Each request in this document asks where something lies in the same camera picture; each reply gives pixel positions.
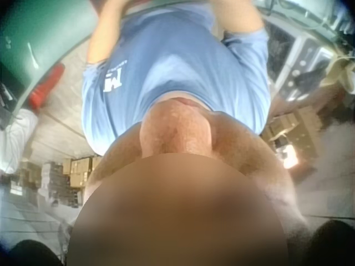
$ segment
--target green table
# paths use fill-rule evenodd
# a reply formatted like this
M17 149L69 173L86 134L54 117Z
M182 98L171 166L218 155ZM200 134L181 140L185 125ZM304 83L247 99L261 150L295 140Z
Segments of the green table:
M182 0L153 0L142 9ZM98 16L89 0L18 1L4 18L0 42L1 63L23 85L12 89L18 99L14 114L46 72L70 50L89 38Z

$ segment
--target person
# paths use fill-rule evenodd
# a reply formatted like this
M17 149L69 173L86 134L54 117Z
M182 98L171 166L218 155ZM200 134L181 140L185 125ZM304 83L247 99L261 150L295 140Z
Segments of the person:
M25 146L38 123L37 113L64 73L65 66L56 64L31 92L12 124L0 130L0 172L17 171Z
M199 155L251 180L274 206L290 246L301 247L307 226L292 179L258 136L270 107L268 35L252 1L174 4L125 18L129 2L106 1L89 44L82 124L104 157L84 201L104 180L152 156ZM215 17L225 30L221 42L211 33ZM184 166L187 175L193 169ZM166 188L163 177L153 184ZM186 190L199 191L188 183Z

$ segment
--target person's arm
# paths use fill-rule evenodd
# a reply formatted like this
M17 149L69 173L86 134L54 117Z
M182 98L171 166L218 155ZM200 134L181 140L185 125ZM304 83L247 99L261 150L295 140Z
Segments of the person's arm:
M106 1L100 14L99 23L90 40L87 63L95 64L111 56L120 36L120 22L123 10L130 1Z
M221 26L229 32L249 33L263 28L251 0L210 0Z

